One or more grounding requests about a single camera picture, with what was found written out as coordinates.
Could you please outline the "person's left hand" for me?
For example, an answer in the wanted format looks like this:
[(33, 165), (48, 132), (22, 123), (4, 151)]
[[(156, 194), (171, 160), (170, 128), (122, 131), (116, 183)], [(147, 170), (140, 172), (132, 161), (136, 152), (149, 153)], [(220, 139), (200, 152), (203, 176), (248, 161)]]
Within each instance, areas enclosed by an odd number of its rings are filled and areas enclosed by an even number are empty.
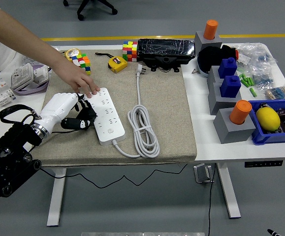
[(50, 67), (75, 93), (84, 93), (88, 98), (91, 98), (92, 95), (100, 91), (100, 88), (85, 70), (68, 61), (61, 54), (52, 62)]

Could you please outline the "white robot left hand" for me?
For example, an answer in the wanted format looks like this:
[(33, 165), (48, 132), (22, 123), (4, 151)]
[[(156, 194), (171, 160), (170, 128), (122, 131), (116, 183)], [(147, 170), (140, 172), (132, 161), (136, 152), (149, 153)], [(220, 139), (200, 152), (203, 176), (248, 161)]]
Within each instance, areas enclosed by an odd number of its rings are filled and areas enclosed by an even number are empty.
[(40, 118), (32, 125), (35, 133), (47, 138), (56, 124), (63, 129), (87, 130), (94, 126), (97, 115), (86, 96), (79, 93), (57, 93), (46, 104)]

